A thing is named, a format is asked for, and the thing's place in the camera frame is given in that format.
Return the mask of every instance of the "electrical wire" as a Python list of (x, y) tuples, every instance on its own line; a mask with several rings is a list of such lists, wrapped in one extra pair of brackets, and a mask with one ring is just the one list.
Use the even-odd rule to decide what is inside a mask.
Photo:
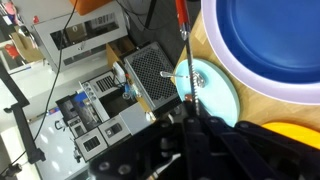
[[(114, 82), (116, 80), (116, 74), (117, 74), (114, 68), (112, 68), (112, 74), (113, 74), (112, 82)], [(113, 85), (116, 88), (119, 88), (119, 86), (123, 87), (126, 84), (125, 82), (121, 83), (118, 78), (117, 78), (117, 81), (118, 83), (117, 84), (114, 83)]]
[[(36, 139), (38, 138), (39, 134), (40, 134), (40, 131), (42, 129), (42, 126), (44, 124), (44, 120), (46, 119), (46, 114), (47, 114), (47, 111), (48, 111), (48, 107), (49, 107), (49, 103), (50, 103), (50, 100), (51, 100), (51, 96), (52, 96), (52, 93), (53, 93), (53, 90), (54, 90), (54, 87), (56, 85), (56, 82), (57, 82), (57, 79), (59, 77), (59, 74), (60, 74), (60, 69), (61, 69), (61, 61), (62, 61), (62, 41), (63, 41), (63, 37), (64, 37), (64, 34), (65, 34), (65, 31), (66, 31), (66, 28), (75, 12), (75, 9), (76, 9), (76, 6), (77, 6), (77, 3), (78, 3), (78, 0), (76, 0), (74, 6), (73, 6), (73, 10), (71, 12), (71, 15), (66, 23), (66, 25), (64, 26), (63, 30), (62, 30), (62, 35), (61, 35), (61, 38), (60, 38), (60, 55), (59, 55), (59, 65), (58, 65), (58, 70), (57, 70), (57, 74), (56, 74), (56, 77), (53, 81), (53, 84), (52, 84), (52, 88), (51, 88), (51, 91), (50, 91), (50, 94), (49, 94), (49, 97), (48, 97), (48, 100), (47, 100), (47, 104), (46, 104), (46, 108), (45, 108), (45, 111), (44, 111), (44, 115), (43, 115), (43, 118), (42, 118), (42, 121), (41, 121), (41, 124), (39, 126), (39, 129), (38, 129), (38, 132), (36, 134), (36, 136), (34, 137), (33, 141), (36, 141)], [(16, 163), (24, 154), (26, 153), (26, 151), (24, 151), (16, 160), (14, 160), (11, 165), (13, 165), (14, 163)], [(1, 172), (1, 176), (3, 175), (3, 173), (8, 170), (8, 168), (4, 169), (2, 172)]]
[[(26, 153), (26, 151), (24, 151), (16, 160), (14, 160), (10, 165), (13, 165), (14, 163), (16, 163), (24, 154)], [(6, 170), (8, 170), (9, 168), (5, 168), (0, 175), (2, 176), (4, 172), (6, 172)]]
[(157, 28), (148, 28), (148, 27), (146, 27), (146, 26), (144, 25), (144, 23), (142, 22), (142, 20), (141, 20), (140, 17), (139, 17), (139, 16), (144, 16), (144, 15), (146, 15), (146, 14), (138, 14), (138, 13), (135, 13), (135, 12), (127, 9), (126, 7), (124, 7), (118, 0), (116, 0), (116, 1), (117, 1), (117, 3), (122, 7), (122, 9), (123, 9), (126, 13), (129, 12), (129, 13), (135, 15), (135, 16), (137, 17), (137, 19), (138, 19), (138, 22), (139, 22), (139, 23), (141, 24), (141, 26), (143, 26), (143, 28), (146, 29), (146, 30), (156, 31), (156, 30), (159, 30), (159, 29), (162, 29), (162, 28), (166, 27), (169, 23), (171, 23), (171, 21), (168, 21), (168, 22), (164, 23), (164, 24), (163, 24), (162, 26), (160, 26), (160, 27), (157, 27)]

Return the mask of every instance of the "red object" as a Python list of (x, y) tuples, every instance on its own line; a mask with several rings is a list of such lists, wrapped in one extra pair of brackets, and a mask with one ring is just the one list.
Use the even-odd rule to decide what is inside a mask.
[(176, 0), (176, 8), (178, 13), (179, 26), (181, 27), (182, 24), (189, 23), (186, 0)]
[(8, 2), (4, 4), (4, 8), (10, 15), (16, 15), (16, 11), (12, 2)]
[(39, 23), (39, 18), (38, 16), (33, 16), (33, 24)]
[(76, 5), (76, 10), (80, 16), (83, 16), (85, 14), (90, 13), (91, 11), (94, 11), (95, 9), (98, 9), (99, 7), (111, 2), (112, 0), (69, 0), (73, 6)]
[(4, 48), (6, 49), (7, 53), (11, 56), (12, 59), (15, 59), (19, 56), (18, 50), (15, 46), (7, 44), (4, 46)]

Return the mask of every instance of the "metal mesh grille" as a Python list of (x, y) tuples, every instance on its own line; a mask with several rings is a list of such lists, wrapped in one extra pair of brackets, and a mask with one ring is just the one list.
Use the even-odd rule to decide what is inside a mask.
[(176, 87), (170, 78), (160, 76), (160, 71), (173, 72), (173, 67), (157, 43), (142, 48), (126, 59), (147, 92), (147, 98), (156, 106), (154, 108), (164, 105), (174, 95), (177, 96)]

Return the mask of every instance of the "screw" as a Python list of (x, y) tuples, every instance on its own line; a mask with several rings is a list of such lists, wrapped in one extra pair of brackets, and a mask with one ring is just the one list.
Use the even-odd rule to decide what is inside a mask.
[(188, 123), (194, 123), (193, 119), (188, 119)]
[(109, 168), (110, 168), (110, 164), (108, 162), (103, 162), (99, 166), (100, 171), (106, 171)]
[(170, 157), (170, 154), (168, 152), (161, 152), (162, 157), (168, 158)]
[(240, 124), (240, 127), (242, 127), (242, 128), (248, 128), (249, 125), (248, 125), (247, 123), (241, 123), (241, 124)]
[(198, 180), (210, 180), (210, 178), (207, 178), (207, 177), (201, 177), (201, 178), (199, 178)]
[(217, 123), (218, 120), (216, 120), (216, 119), (210, 119), (210, 122), (212, 122), (212, 123)]
[(121, 165), (118, 169), (118, 172), (119, 174), (121, 175), (125, 175), (125, 174), (128, 174), (130, 173), (131, 171), (131, 166), (127, 165), (127, 164), (124, 164), (124, 165)]
[(169, 127), (169, 123), (164, 122), (164, 123), (161, 124), (161, 127), (163, 127), (163, 128)]

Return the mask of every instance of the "wooden surface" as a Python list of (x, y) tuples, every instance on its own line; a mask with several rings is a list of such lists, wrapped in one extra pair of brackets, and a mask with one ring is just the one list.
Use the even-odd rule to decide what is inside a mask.
[[(201, 13), (193, 25), (190, 40), (193, 56), (213, 62), (227, 74), (235, 86), (240, 101), (240, 120), (248, 120), (256, 124), (272, 121), (290, 122), (320, 131), (320, 106), (299, 105), (275, 100), (248, 88), (234, 78), (223, 67), (211, 49)], [(184, 59), (186, 59), (185, 49), (179, 62)]]

